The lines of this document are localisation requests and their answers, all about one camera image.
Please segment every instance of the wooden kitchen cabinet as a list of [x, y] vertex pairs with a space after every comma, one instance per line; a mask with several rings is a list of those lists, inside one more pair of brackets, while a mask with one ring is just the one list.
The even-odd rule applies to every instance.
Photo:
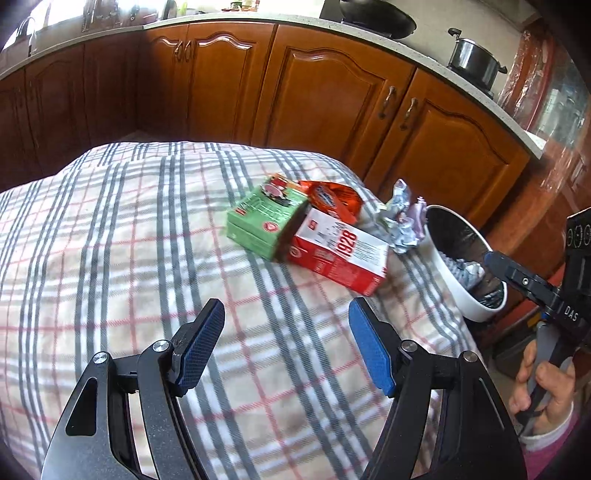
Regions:
[[359, 41], [280, 25], [252, 143], [322, 153], [363, 178], [414, 70]]
[[84, 93], [90, 144], [114, 142], [137, 129], [139, 35], [109, 35], [85, 45]]
[[189, 26], [188, 140], [250, 144], [275, 28], [260, 22]]
[[138, 128], [155, 140], [184, 140], [190, 63], [184, 58], [188, 24], [145, 30], [139, 48]]
[[90, 147], [83, 60], [84, 45], [79, 44], [25, 68], [31, 133], [45, 176], [57, 173]]
[[0, 192], [41, 178], [29, 130], [23, 70], [0, 82], [0, 135]]
[[529, 159], [491, 114], [417, 70], [364, 183], [386, 201], [402, 178], [427, 203], [480, 228]]

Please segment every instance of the cabinet handle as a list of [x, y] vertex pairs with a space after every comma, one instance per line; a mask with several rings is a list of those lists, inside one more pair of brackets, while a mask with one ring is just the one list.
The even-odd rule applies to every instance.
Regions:
[[386, 118], [386, 108], [388, 107], [388, 104], [390, 103], [390, 99], [392, 98], [392, 96], [396, 96], [396, 87], [394, 86], [390, 87], [390, 89], [388, 90], [388, 96], [384, 99], [384, 103], [382, 104], [382, 111], [380, 111], [380, 113], [378, 114], [378, 118], [380, 120]]
[[193, 42], [189, 40], [187, 42], [187, 46], [185, 47], [185, 60], [191, 61], [191, 53], [193, 53]]
[[177, 57], [177, 61], [183, 59], [183, 42], [178, 42], [177, 48], [174, 49], [174, 56]]
[[400, 130], [406, 130], [408, 128], [408, 119], [410, 118], [413, 109], [417, 106], [418, 99], [414, 98], [410, 100], [410, 107], [408, 107], [407, 112], [404, 114], [404, 120], [402, 121], [402, 125], [400, 125]]

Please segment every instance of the cardboard box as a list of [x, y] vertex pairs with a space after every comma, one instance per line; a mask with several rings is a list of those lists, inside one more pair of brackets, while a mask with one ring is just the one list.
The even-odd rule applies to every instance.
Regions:
[[281, 244], [289, 246], [306, 204], [307, 196], [299, 185], [274, 174], [228, 211], [226, 234], [244, 248], [272, 260]]
[[289, 259], [369, 296], [386, 278], [388, 244], [312, 209], [291, 241]]

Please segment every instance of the orange package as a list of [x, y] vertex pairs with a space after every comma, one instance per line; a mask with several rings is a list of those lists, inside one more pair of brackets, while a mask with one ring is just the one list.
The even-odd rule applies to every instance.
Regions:
[[357, 222], [363, 200], [351, 187], [331, 181], [300, 180], [299, 184], [309, 202], [321, 212], [349, 225]]

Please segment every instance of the plaid blanket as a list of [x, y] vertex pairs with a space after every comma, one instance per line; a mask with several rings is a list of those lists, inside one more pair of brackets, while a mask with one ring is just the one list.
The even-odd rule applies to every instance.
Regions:
[[[181, 401], [210, 479], [360, 477], [390, 400], [349, 330], [355, 293], [225, 236], [229, 206], [274, 172], [353, 186], [369, 226], [378, 201], [341, 163], [241, 145], [104, 145], [0, 195], [0, 436], [33, 477], [92, 355], [170, 338], [211, 297], [226, 325]], [[369, 299], [382, 320], [432, 352], [476, 350], [425, 258], [393, 255], [388, 268]], [[131, 398], [138, 456], [154, 475]], [[439, 402], [434, 392], [416, 473], [430, 463]]]

